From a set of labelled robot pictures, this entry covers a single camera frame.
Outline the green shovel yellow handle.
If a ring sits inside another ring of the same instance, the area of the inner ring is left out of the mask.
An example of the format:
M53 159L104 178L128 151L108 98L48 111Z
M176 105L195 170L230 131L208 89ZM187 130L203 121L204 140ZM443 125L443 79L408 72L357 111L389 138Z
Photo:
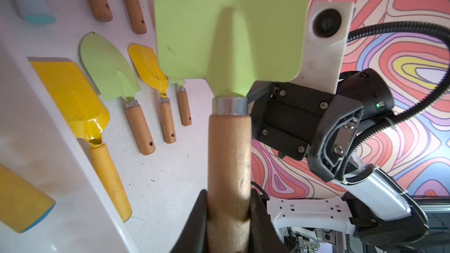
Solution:
M1 165L1 222L24 233L45 219L56 201Z

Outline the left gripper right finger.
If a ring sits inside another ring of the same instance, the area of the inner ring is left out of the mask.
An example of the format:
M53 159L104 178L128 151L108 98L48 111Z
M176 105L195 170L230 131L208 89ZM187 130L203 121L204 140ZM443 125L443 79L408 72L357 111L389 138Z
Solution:
M250 199L250 253L287 253L255 189Z

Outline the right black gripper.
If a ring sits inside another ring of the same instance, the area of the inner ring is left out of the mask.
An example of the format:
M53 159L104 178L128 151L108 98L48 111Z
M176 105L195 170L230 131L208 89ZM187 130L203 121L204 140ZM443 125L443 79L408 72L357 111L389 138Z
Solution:
M252 138L293 159L307 159L324 182L334 180L358 132L393 114L394 98L373 69L340 74L336 93L272 83L255 99Z

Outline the yellow shovel wooden handle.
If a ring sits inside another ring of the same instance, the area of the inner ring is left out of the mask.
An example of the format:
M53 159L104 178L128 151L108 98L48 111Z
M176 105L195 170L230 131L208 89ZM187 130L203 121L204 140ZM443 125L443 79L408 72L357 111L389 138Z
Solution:
M141 80L159 92L159 111L165 142L176 142L176 132L172 116L171 101L166 92L169 87L167 77L158 66L158 59L152 48L132 44L128 47L128 54L137 69Z

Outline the white storage box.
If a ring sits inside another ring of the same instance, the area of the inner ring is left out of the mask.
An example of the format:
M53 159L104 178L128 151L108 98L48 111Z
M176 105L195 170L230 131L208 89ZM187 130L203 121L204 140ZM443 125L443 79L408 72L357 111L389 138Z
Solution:
M25 233L1 226L3 253L137 251L27 58L7 42L1 42L1 163L56 202Z

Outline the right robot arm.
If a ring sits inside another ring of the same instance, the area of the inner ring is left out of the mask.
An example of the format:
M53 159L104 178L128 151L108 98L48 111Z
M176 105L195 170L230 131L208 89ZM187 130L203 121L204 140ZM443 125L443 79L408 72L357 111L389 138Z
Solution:
M335 93L256 82L247 97L254 139L281 157L306 160L325 182L337 183L343 169L341 197L267 202L279 235L289 228L333 230L386 251L412 246L426 235L427 217L407 192L378 166L350 155L357 133L393 115L393 96L378 73L343 73Z

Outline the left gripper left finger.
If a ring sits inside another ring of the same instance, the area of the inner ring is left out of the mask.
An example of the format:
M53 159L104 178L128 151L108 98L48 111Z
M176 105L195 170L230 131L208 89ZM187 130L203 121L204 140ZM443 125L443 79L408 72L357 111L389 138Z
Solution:
M200 191L171 253L207 253L207 190Z

